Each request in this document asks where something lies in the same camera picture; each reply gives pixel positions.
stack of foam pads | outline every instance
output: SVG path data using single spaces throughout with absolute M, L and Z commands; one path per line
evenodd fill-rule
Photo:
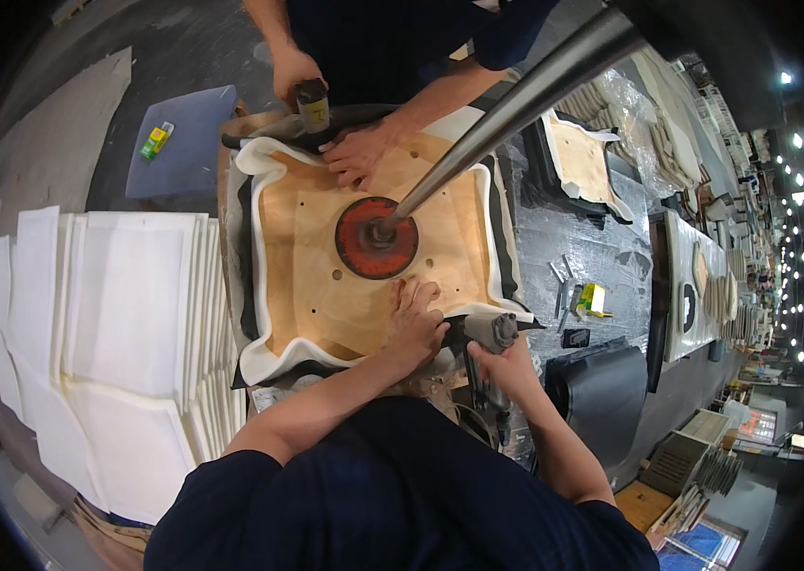
M 739 305 L 735 318 L 723 325 L 723 339 L 736 345 L 756 345 L 763 331 L 759 327 L 762 310 L 756 305 Z
M 723 325 L 735 318 L 738 311 L 738 283 L 730 271 L 726 275 L 710 276 L 703 297 L 704 311 Z
M 0 237 L 0 397 L 91 504 L 157 523 L 246 416 L 218 224 L 21 212 Z

hand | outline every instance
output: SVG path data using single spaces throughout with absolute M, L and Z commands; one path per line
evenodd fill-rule
M 516 343 L 504 349 L 501 354 L 485 351 L 476 341 L 470 341 L 467 349 L 478 362 L 481 378 L 497 384 L 517 404 L 542 387 L 532 365 L 525 334 L 520 334 Z
M 320 66 L 313 58 L 299 49 L 285 49 L 281 52 L 272 54 L 272 87 L 275 89 L 275 97 L 284 101 L 285 105 L 297 112 L 297 100 L 294 93 L 294 86 L 305 79 L 322 79 L 326 88 L 329 84 L 323 78 Z
M 441 294 L 434 281 L 422 283 L 418 276 L 393 280 L 389 292 L 389 321 L 380 352 L 402 365 L 405 375 L 427 364 L 441 349 L 450 324 L 441 310 L 428 305 Z
M 331 142 L 320 147 L 323 159 L 333 173 L 341 173 L 340 187 L 367 190 L 380 161 L 393 147 L 397 137 L 382 121 L 344 129 Z

pneumatic staple gun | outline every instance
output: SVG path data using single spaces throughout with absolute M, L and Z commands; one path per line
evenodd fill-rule
M 450 320 L 448 345 L 456 358 L 461 357 L 471 388 L 471 404 L 476 411 L 496 411 L 497 439 L 501 446 L 510 442 L 510 398 L 499 387 L 479 375 L 478 363 L 469 355 L 466 345 L 477 341 L 486 351 L 501 354 L 519 337 L 515 314 L 482 313 Z

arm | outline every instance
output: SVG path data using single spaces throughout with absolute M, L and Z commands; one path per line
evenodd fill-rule
M 250 418 L 227 445 L 236 451 L 265 452 L 285 465 L 386 388 L 427 363 L 441 348 L 449 324 L 428 305 L 440 293 L 433 281 L 394 280 L 383 347 L 361 364 L 334 374 Z
M 305 79 L 320 78 L 326 83 L 320 67 L 294 43 L 285 0 L 243 0 L 243 6 L 269 45 L 275 96 L 296 111 L 294 86 Z
M 323 145 L 323 158 L 329 170 L 342 173 L 340 187 L 350 187 L 356 181 L 359 190 L 366 190 L 380 160 L 396 147 L 435 120 L 464 107 L 485 93 L 507 74 L 506 69 L 492 71 L 483 68 L 474 57 L 456 62 L 443 76 L 434 79 L 408 103 L 382 120 L 358 130 L 342 131 L 330 143 Z
M 573 503 L 602 500 L 615 505 L 601 464 L 568 427 L 538 382 L 525 338 L 500 355 L 471 342 L 469 354 L 478 361 L 481 375 L 489 374 L 522 409 L 532 431 L 542 480 Z

dark navy t-shirt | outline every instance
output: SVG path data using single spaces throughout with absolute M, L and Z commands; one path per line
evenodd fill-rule
M 404 103 L 470 39 L 487 69 L 522 61 L 557 0 L 288 0 L 297 45 L 329 83 L 332 105 Z
M 427 401 L 377 399 L 284 468 L 259 451 L 199 466 L 145 569 L 657 570 L 604 502 L 573 505 Z

